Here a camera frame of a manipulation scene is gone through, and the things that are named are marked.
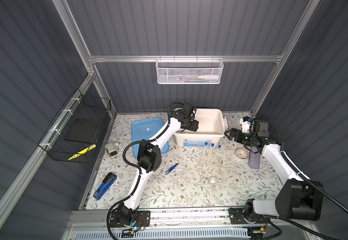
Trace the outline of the yellow black striped tape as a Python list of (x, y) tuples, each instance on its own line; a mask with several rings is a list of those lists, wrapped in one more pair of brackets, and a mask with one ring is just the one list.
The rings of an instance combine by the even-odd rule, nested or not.
[(95, 145), (95, 144), (94, 144), (94, 145), (90, 145), (89, 147), (83, 149), (82, 151), (80, 151), (80, 152), (74, 154), (73, 156), (71, 156), (70, 158), (68, 158), (68, 161), (71, 161), (71, 160), (73, 160), (73, 159), (76, 159), (76, 158), (78, 158), (78, 157), (80, 157), (80, 156), (86, 154), (87, 152), (89, 152), (89, 151), (91, 151), (91, 150), (93, 150), (93, 149), (95, 149), (95, 148), (96, 148), (96, 145)]

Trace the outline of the aluminium rail front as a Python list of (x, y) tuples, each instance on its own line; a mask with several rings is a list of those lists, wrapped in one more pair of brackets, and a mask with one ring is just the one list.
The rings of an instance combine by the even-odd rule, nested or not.
[[(150, 229), (164, 227), (208, 228), (229, 227), (231, 223), (231, 207), (200, 207), (200, 208), (165, 208), (149, 209)], [(108, 210), (72, 211), (66, 231), (106, 230)]]

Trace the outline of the blue plastic tweezers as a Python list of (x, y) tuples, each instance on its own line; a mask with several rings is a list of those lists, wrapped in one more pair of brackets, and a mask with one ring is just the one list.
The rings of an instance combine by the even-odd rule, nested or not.
[(178, 165), (179, 165), (179, 164), (176, 163), (176, 164), (174, 164), (173, 166), (171, 166), (171, 167), (166, 171), (166, 175), (169, 174), (169, 173), (171, 173)]

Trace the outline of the white tube in mesh basket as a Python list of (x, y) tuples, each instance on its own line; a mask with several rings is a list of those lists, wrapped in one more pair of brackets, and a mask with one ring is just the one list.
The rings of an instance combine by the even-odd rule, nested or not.
[(220, 79), (219, 75), (201, 75), (198, 76), (198, 79), (204, 81), (218, 81)]

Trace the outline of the white plastic storage bin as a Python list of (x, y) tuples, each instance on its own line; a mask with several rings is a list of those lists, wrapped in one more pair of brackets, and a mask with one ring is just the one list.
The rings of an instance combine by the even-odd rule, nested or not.
[(219, 109), (197, 109), (195, 120), (199, 122), (196, 132), (185, 130), (174, 134), (179, 147), (204, 147), (217, 145), (228, 130), (227, 119)]

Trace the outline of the small white crucible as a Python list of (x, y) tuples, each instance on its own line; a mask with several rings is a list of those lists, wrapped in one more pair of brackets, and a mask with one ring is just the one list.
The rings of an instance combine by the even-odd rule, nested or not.
[(218, 183), (218, 179), (216, 177), (210, 177), (209, 183), (213, 186), (215, 186)]

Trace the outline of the black pad in basket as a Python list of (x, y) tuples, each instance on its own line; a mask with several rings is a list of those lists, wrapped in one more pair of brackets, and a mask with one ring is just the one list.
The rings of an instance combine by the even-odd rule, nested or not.
[(100, 121), (76, 119), (68, 130), (65, 141), (89, 144), (95, 138)]

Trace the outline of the clear plastic test tube rack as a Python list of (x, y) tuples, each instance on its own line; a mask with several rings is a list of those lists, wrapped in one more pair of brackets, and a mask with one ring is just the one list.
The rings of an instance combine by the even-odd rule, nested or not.
[(210, 146), (204, 146), (201, 154), (196, 162), (196, 169), (200, 170), (200, 173), (205, 178), (210, 178), (213, 171), (219, 170), (221, 168), (221, 161), (219, 158), (219, 153), (222, 146), (214, 144)]

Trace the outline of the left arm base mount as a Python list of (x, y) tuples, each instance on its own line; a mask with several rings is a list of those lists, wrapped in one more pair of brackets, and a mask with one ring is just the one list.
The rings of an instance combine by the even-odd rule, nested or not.
[(120, 213), (118, 210), (114, 210), (110, 214), (108, 223), (111, 228), (149, 227), (150, 220), (151, 211), (126, 211), (126, 213)]

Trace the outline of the blue clip at table edge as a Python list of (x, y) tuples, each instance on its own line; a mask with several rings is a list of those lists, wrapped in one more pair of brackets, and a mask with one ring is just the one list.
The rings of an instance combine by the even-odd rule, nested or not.
[(94, 193), (94, 198), (99, 201), (103, 195), (107, 192), (107, 190), (111, 187), (111, 185), (116, 181), (117, 175), (114, 173), (108, 173), (106, 177), (103, 179), (101, 185), (98, 187), (96, 192)]

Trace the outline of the blue plastic bin lid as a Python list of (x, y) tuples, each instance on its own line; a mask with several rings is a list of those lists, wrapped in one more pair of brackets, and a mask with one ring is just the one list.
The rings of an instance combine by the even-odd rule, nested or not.
[(150, 139), (163, 126), (163, 119), (159, 117), (133, 122), (131, 124), (132, 142)]

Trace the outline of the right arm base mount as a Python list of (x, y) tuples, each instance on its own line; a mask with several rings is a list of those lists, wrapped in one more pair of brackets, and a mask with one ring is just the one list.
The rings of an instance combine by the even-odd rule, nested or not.
[(264, 223), (264, 220), (260, 215), (247, 213), (243, 207), (229, 208), (228, 214), (231, 224), (233, 225)]

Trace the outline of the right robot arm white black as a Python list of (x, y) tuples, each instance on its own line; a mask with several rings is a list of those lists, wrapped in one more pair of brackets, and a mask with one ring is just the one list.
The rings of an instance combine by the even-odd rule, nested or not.
[(280, 136), (271, 136), (271, 125), (268, 122), (244, 118), (241, 125), (240, 130), (231, 128), (225, 131), (225, 136), (230, 141), (243, 145), (252, 155), (259, 154), (268, 160), (282, 183), (274, 200), (247, 200), (243, 210), (246, 221), (253, 223), (263, 216), (319, 220), (323, 205), (323, 194), (319, 191), (323, 188), (322, 184), (315, 182), (315, 187), (309, 186), (309, 177), (284, 152)]

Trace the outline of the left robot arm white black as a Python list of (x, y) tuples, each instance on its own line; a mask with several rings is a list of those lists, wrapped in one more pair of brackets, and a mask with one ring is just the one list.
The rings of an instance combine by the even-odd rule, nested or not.
[[(150, 176), (160, 167), (162, 163), (162, 148), (168, 140), (179, 130), (196, 132), (199, 122), (195, 120), (197, 108), (188, 103), (173, 102), (168, 106), (168, 121), (151, 138), (135, 141), (126, 146), (123, 151), (123, 161), (137, 169), (136, 177), (131, 189), (125, 199), (117, 206), (117, 213), (127, 224), (132, 225), (137, 218), (142, 193)], [(134, 145), (139, 146), (137, 163), (133, 164), (126, 158), (128, 149)]]

